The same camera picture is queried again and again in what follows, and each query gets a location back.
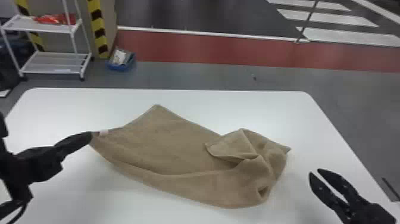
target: white table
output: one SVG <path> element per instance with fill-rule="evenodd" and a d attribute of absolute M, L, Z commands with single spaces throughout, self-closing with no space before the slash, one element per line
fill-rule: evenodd
<path fill-rule="evenodd" d="M 19 223 L 323 223 L 338 224 L 315 197 L 308 172 L 322 167 L 342 174 L 370 201 L 400 220 L 365 167 L 315 101 L 303 92 L 49 89 L 27 91 L 6 122 L 8 149 L 52 145 L 86 130 L 117 127 L 153 104 L 220 134 L 241 127 L 292 147 L 270 199 L 246 209 L 220 209 L 133 181 L 85 147 L 63 162 L 64 170 L 32 185 L 35 198 Z M 1 201 L 8 199 L 0 189 Z"/>

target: beige towel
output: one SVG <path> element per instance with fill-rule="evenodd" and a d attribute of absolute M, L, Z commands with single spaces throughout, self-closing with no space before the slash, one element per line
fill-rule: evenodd
<path fill-rule="evenodd" d="M 289 148 L 250 130 L 208 130 L 155 105 L 129 124 L 96 133 L 90 145 L 130 176 L 225 208 L 263 203 Z"/>

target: white floor marking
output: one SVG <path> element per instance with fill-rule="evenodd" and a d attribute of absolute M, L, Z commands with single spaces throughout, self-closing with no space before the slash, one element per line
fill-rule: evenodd
<path fill-rule="evenodd" d="M 232 33 L 214 33 L 214 32 L 203 32 L 203 31 L 190 31 L 190 30 L 156 29 L 156 28 L 145 28 L 145 27 L 134 27 L 134 26 L 118 26 L 118 30 L 144 31 L 144 32 L 154 32 L 154 33 L 177 33 L 177 34 L 201 35 L 201 36 L 224 36 L 227 38 L 248 38 L 248 39 L 262 39 L 262 40 L 277 40 L 277 41 L 297 40 L 297 38 L 284 38 L 279 36 L 242 35 L 242 34 L 232 34 Z M 300 42 L 309 42 L 309 40 L 301 38 Z"/>
<path fill-rule="evenodd" d="M 296 10 L 280 10 L 278 11 L 290 20 L 306 20 L 309 12 L 306 11 L 296 11 Z M 310 21 L 324 22 L 324 23 L 339 23 L 348 24 L 356 26 L 372 26 L 378 27 L 375 23 L 367 20 L 364 17 L 351 16 L 351 15 L 336 15 L 328 13 L 313 13 Z"/>
<path fill-rule="evenodd" d="M 366 0 L 353 0 L 353 1 L 359 3 L 360 5 L 362 5 L 366 8 L 369 8 L 372 11 L 375 11 L 376 13 L 379 13 L 379 14 L 385 16 L 386 18 L 394 21 L 395 23 L 400 24 L 400 16 L 398 16 L 384 8 L 381 8 L 381 7 L 375 5 L 371 2 L 368 2 Z"/>
<path fill-rule="evenodd" d="M 0 97 L 5 97 L 5 96 L 7 96 L 7 94 L 8 94 L 9 91 L 10 91 L 9 89 L 0 91 Z"/>
<path fill-rule="evenodd" d="M 294 6 L 303 6 L 303 7 L 313 7 L 314 1 L 310 0 L 267 0 L 272 4 L 281 4 L 281 5 L 294 5 Z M 327 10 L 342 10 L 342 11 L 351 11 L 348 8 L 344 7 L 338 3 L 331 2 L 319 2 L 317 4 L 317 8 L 327 9 Z"/>
<path fill-rule="evenodd" d="M 311 41 L 400 46 L 400 38 L 389 34 L 306 28 L 304 36 Z"/>

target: hazard stripe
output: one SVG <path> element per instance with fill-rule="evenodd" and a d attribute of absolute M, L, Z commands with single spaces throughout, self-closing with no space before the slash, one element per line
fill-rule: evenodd
<path fill-rule="evenodd" d="M 18 10 L 22 15 L 29 16 L 29 8 L 27 0 L 15 0 L 15 4 L 18 6 Z M 43 46 L 42 38 L 36 32 L 29 32 L 30 39 L 32 40 L 33 44 L 37 46 L 39 51 L 45 51 Z"/>
<path fill-rule="evenodd" d="M 108 58 L 110 56 L 107 36 L 105 34 L 104 18 L 101 11 L 100 0 L 87 0 L 87 8 L 91 18 L 93 36 L 95 45 L 100 58 Z"/>

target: red floor stripe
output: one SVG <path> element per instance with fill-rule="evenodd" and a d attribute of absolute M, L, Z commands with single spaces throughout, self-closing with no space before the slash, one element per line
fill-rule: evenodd
<path fill-rule="evenodd" d="M 119 30 L 138 61 L 400 72 L 400 48 Z"/>

